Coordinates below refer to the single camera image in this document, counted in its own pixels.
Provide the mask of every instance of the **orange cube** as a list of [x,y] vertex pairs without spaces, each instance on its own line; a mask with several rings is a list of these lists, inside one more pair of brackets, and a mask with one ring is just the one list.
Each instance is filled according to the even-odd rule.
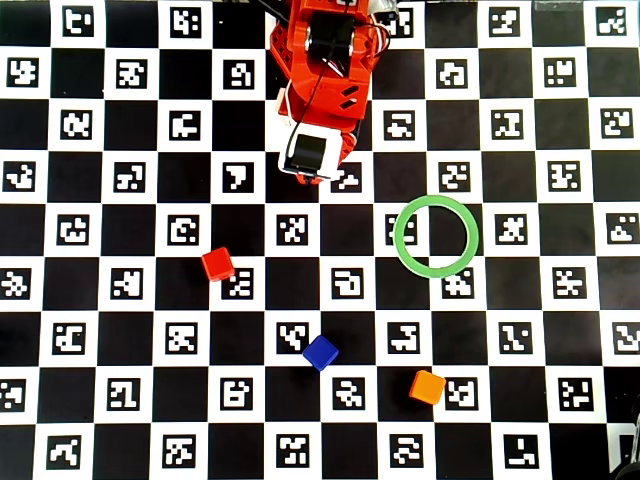
[[426,370],[420,370],[416,373],[416,378],[413,380],[409,396],[416,400],[435,405],[440,401],[446,383],[446,379],[438,377]]

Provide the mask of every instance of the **green ring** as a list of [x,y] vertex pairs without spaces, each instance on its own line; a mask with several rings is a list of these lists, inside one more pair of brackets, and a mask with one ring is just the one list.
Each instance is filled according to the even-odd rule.
[[[411,215],[422,207],[448,208],[458,215],[460,220],[462,220],[464,228],[467,231],[467,245],[465,246],[462,255],[460,255],[460,258],[451,265],[439,268],[427,267],[413,258],[407,250],[407,246],[404,243],[404,230],[409,218],[411,218]],[[425,195],[424,197],[416,198],[410,202],[406,207],[404,207],[402,212],[400,212],[400,215],[398,215],[393,228],[393,245],[398,251],[400,261],[405,267],[411,270],[411,272],[425,278],[444,278],[462,271],[467,265],[469,265],[469,262],[471,262],[471,259],[478,251],[479,241],[480,233],[478,232],[478,224],[469,209],[461,203],[456,202],[453,198],[444,197],[442,195]]]

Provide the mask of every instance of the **red cube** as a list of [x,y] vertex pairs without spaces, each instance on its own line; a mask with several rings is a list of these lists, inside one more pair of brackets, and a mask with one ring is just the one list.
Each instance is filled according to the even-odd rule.
[[202,263],[207,272],[207,277],[212,282],[226,280],[236,273],[231,263],[229,250],[225,247],[216,248],[213,252],[209,252],[202,256]]

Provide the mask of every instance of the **blue cube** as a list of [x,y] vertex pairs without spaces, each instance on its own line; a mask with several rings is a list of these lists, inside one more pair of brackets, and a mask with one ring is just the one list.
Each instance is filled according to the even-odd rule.
[[311,362],[318,371],[325,369],[338,356],[338,349],[322,335],[318,335],[302,352],[302,356]]

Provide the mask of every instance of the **white square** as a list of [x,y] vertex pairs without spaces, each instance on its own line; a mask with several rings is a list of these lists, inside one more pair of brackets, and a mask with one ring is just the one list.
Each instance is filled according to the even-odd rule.
[[[422,440],[422,467],[394,467],[391,455],[398,454],[407,461],[415,450],[406,447],[404,451],[391,451],[391,435],[402,435],[406,442],[410,439]],[[435,425],[433,422],[380,422],[378,423],[378,479],[379,480],[436,480]]]
[[[505,452],[505,435],[535,435],[537,437],[537,455],[526,456],[525,444],[521,455],[511,458]],[[510,423],[499,422],[491,424],[491,451],[493,457],[493,478],[495,480],[538,480],[552,478],[551,476],[551,442],[549,425],[547,423]],[[535,462],[538,468],[532,468],[529,462]]]
[[103,149],[104,100],[49,100],[50,152],[102,152]]
[[[250,379],[251,383],[247,384],[246,379]],[[241,391],[247,392],[244,397],[241,393],[234,394]],[[264,367],[209,367],[209,423],[262,423],[264,409]]]
[[[74,7],[92,7],[85,13]],[[93,35],[82,30],[93,27]],[[102,0],[52,0],[51,46],[54,48],[105,48],[107,45],[107,19]]]
[[251,269],[251,297],[236,295],[222,298],[222,282],[211,282],[209,286],[209,310],[213,312],[262,312],[265,309],[265,259],[264,257],[233,257],[236,269]]
[[154,367],[208,367],[211,318],[202,311],[155,312]]
[[484,254],[487,257],[540,256],[537,203],[487,203],[483,205],[482,219]]
[[[534,98],[589,98],[589,68],[586,47],[534,47],[533,48],[533,97]],[[549,78],[558,75],[560,78]],[[569,86],[575,78],[576,86]]]
[[0,164],[0,203],[47,203],[49,155],[46,150],[0,150]]
[[[208,50],[213,47],[213,5],[203,1],[158,2],[159,47],[185,50]],[[191,38],[177,32],[192,35]]]
[[[608,21],[609,19],[598,21],[597,10],[602,7],[618,10],[612,11],[611,22]],[[622,24],[619,24],[620,18],[624,18]],[[620,35],[611,35],[615,33],[616,25],[617,29],[623,27],[624,30],[620,31]],[[628,0],[590,0],[585,2],[584,33],[587,47],[637,47],[639,45],[638,2]]]
[[[142,88],[146,79],[146,88]],[[154,48],[107,48],[104,54],[106,100],[158,100],[160,51]]]
[[157,190],[158,152],[102,153],[102,203],[155,205]]
[[[559,367],[547,366],[545,368],[547,384],[547,411],[549,423],[607,423],[607,410],[604,392],[604,369],[603,367],[589,367],[581,365],[579,367]],[[570,395],[572,385],[559,384],[559,379],[577,379],[578,381],[588,381],[588,389],[593,396],[593,410],[591,411],[568,411],[560,410],[571,407],[573,400]]]
[[320,257],[320,310],[375,310],[375,278],[374,257]]
[[[158,102],[159,152],[211,152],[213,104],[210,100],[160,100]],[[200,138],[189,140],[190,135]]]
[[[182,436],[195,436],[195,468],[180,468],[175,462],[181,457],[171,459],[170,467],[163,467],[165,455],[165,435],[178,439]],[[207,455],[209,450],[209,424],[205,422],[154,422],[151,424],[149,478],[158,480],[203,480],[207,478]]]
[[[385,112],[389,116],[385,125]],[[373,100],[371,102],[374,152],[426,152],[427,102]]]
[[[211,203],[265,203],[266,161],[264,152],[212,152]],[[225,177],[230,182],[226,186]]]
[[538,203],[592,203],[591,150],[536,151]]
[[[0,257],[0,269],[2,269],[0,289],[6,292],[13,286],[15,290],[17,285],[21,286],[22,292],[20,295],[16,293],[10,297],[5,293],[8,298],[0,300],[0,311],[40,313],[44,290],[44,257]],[[30,281],[20,275],[21,269],[29,270]]]
[[156,206],[157,257],[201,257],[209,251],[211,205],[160,203]]
[[156,302],[155,257],[102,257],[98,310],[149,312]]
[[[377,310],[376,365],[384,367],[431,365],[431,312],[427,310]],[[404,338],[390,338],[389,329]]]
[[[553,268],[561,268],[571,271],[572,267],[584,268],[586,273],[586,294],[587,298],[580,297],[580,289],[583,285],[570,282],[560,285],[561,290],[567,290],[568,295],[554,298],[554,278]],[[540,288],[542,293],[542,309],[546,311],[596,311],[600,310],[600,297],[598,294],[598,259],[596,257],[540,257]],[[573,291],[577,290],[578,295],[574,296]]]
[[[334,391],[334,379],[337,390]],[[364,392],[354,379],[364,379]],[[334,409],[340,405],[344,409]],[[320,375],[320,420],[377,422],[378,370],[375,365],[329,365]]]
[[[287,448],[293,440],[296,445],[301,440],[307,440],[309,455],[307,458],[291,452],[289,457],[293,461],[306,460],[308,466],[280,467],[277,466],[277,456],[280,453],[278,439]],[[322,479],[322,424],[319,422],[267,422],[264,424],[264,478],[278,480],[321,480]]]
[[[504,8],[513,13],[494,11]],[[490,22],[498,22],[492,29]],[[515,30],[519,25],[520,32]],[[532,45],[531,2],[482,0],[478,2],[478,47],[480,48],[527,48]]]
[[[93,475],[93,429],[93,423],[38,423],[33,449],[33,478],[41,480],[85,480],[91,478]],[[80,447],[79,465],[73,452],[70,456],[59,456],[58,458],[65,458],[67,465],[70,465],[72,461],[76,462],[79,468],[47,470],[47,458],[50,454],[47,447],[49,437],[67,436],[80,437],[79,442],[77,442],[78,439],[70,439],[71,442],[76,440],[79,443],[79,445],[74,445],[74,448]]]
[[218,49],[213,50],[213,100],[262,100],[266,99],[266,55],[264,50]]
[[[264,312],[264,364],[269,367],[308,367],[302,352],[321,333],[319,310]],[[290,349],[278,353],[278,341]]]
[[446,195],[460,203],[469,204],[482,203],[482,192],[480,151],[427,152],[427,194]]
[[[623,138],[625,132],[629,131],[628,124],[633,128],[633,137]],[[589,132],[591,150],[639,149],[640,98],[589,98]]]
[[45,257],[99,257],[101,243],[101,204],[47,204],[44,233]]
[[[267,203],[264,208],[265,256],[320,256],[319,204]],[[278,245],[278,238],[289,243]]]
[[[607,214],[619,214],[618,226],[613,231],[607,226]],[[596,255],[599,257],[640,256],[640,244],[631,243],[630,236],[640,230],[640,202],[595,202],[593,221],[596,236]]]
[[[29,59],[37,59],[38,65]],[[10,79],[16,86],[9,86]],[[30,86],[36,79],[38,86]],[[48,99],[51,94],[50,83],[50,48],[0,47],[0,98]]]
[[440,365],[434,366],[432,373],[447,379],[440,402],[433,406],[434,422],[491,422],[489,367]]
[[477,48],[426,48],[424,71],[429,100],[480,98]]
[[357,205],[373,203],[373,152],[351,152],[338,170],[340,178],[318,185],[321,204]]
[[602,365],[637,367],[640,363],[640,311],[602,310],[600,340]]
[[95,423],[151,423],[153,367],[98,366],[94,409]]
[[542,310],[487,310],[487,347],[490,366],[544,367]]
[[41,367],[95,367],[98,364],[97,311],[43,311]]
[[[430,267],[445,267],[458,260],[459,257],[429,257]],[[468,272],[471,271],[473,278],[473,297],[469,297],[469,287],[471,278]],[[443,295],[443,288],[446,288],[452,298]],[[446,278],[429,279],[429,295],[431,299],[432,311],[482,311],[487,309],[487,288],[484,257],[474,257],[469,265],[456,275]]]
[[[498,128],[495,131],[493,121],[500,122],[496,125]],[[536,123],[533,99],[481,99],[480,149],[494,152],[535,150]]]
[[0,396],[0,422],[2,425],[34,425],[38,423],[38,391],[40,388],[40,369],[38,367],[2,367],[0,384],[4,380],[24,380],[22,385],[7,383],[4,391],[9,395]]

